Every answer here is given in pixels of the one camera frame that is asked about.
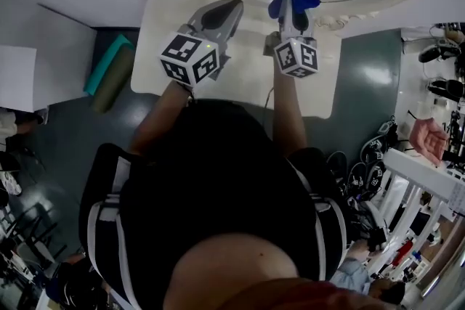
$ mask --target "person in light blue shirt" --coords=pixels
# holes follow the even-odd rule
[[[399,305],[405,295],[405,283],[389,279],[371,280],[363,265],[369,254],[366,240],[358,240],[347,252],[344,262],[331,278],[331,283],[340,288],[378,298]]]

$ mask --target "tabletop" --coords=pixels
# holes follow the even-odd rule
[[[177,31],[194,12],[216,0],[148,0],[137,42],[131,88],[137,93],[161,95],[170,82],[157,56],[168,34]],[[244,4],[238,29],[227,45],[231,57],[217,81],[206,79],[195,88],[196,98],[226,99],[264,107],[273,86],[273,62],[263,55],[266,35],[278,30],[278,22],[267,8]],[[319,71],[296,79],[302,116],[329,118],[339,70],[341,39],[330,31],[315,28]],[[273,100],[268,105],[273,109]]]

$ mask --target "black hair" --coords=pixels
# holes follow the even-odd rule
[[[379,299],[381,301],[392,303],[394,305],[400,305],[405,295],[405,283],[397,282],[390,289],[383,290]]]

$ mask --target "rolled mat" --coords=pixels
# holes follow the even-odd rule
[[[108,66],[110,66],[113,58],[115,58],[118,50],[122,46],[129,46],[129,48],[134,49],[134,46],[128,39],[122,35],[118,35],[115,41],[110,45],[105,54],[102,56],[99,63],[97,63],[97,66],[95,67],[94,71],[92,71],[89,79],[87,79],[86,86],[84,87],[85,92],[91,94],[92,96],[95,94],[97,87],[99,86],[100,81],[105,74],[105,71],[107,71]]]
[[[105,71],[94,94],[91,108],[98,113],[105,113],[113,106],[119,93],[128,81],[134,66],[136,52],[131,46],[123,45]]]

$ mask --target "white cube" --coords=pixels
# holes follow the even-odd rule
[[[312,46],[289,39],[275,47],[281,73],[294,78],[305,78],[318,72],[317,50]]]
[[[171,33],[158,55],[167,76],[194,87],[219,69],[218,44],[195,36]]]

